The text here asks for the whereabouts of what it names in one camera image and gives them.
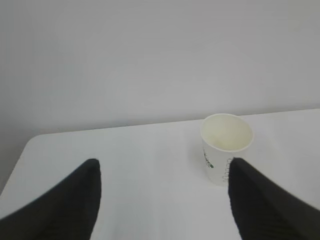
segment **paper cup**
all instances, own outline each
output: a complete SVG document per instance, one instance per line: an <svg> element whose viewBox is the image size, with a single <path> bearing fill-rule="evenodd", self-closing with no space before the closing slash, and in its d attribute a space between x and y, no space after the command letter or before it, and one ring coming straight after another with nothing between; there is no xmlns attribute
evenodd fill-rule
<svg viewBox="0 0 320 240"><path fill-rule="evenodd" d="M209 179L216 185L227 186L230 162L236 157L246 159L254 132L242 118L219 113L203 121L201 138Z"/></svg>

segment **printed logo on cup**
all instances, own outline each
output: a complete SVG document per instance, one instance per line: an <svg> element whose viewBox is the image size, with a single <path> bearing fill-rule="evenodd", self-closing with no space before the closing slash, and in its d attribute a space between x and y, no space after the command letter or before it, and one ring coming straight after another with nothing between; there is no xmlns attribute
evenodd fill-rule
<svg viewBox="0 0 320 240"><path fill-rule="evenodd" d="M209 162L208 159L208 155L206 154L206 151L203 149L203 154L204 154L204 158L205 158L205 164L209 167L209 168L214 168L214 166Z"/></svg>

